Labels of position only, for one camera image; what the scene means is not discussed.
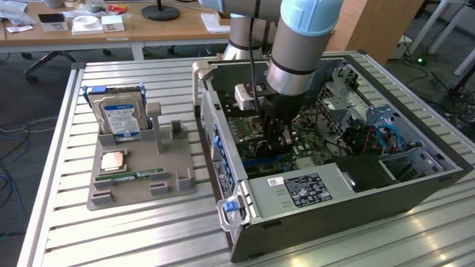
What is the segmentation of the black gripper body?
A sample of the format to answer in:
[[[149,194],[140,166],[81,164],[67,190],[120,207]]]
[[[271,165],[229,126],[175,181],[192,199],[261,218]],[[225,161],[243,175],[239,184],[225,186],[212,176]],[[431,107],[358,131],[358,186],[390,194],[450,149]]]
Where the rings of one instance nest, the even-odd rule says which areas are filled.
[[[264,118],[291,124],[300,112],[304,98],[304,94],[296,96],[273,94],[265,96],[261,104]]]

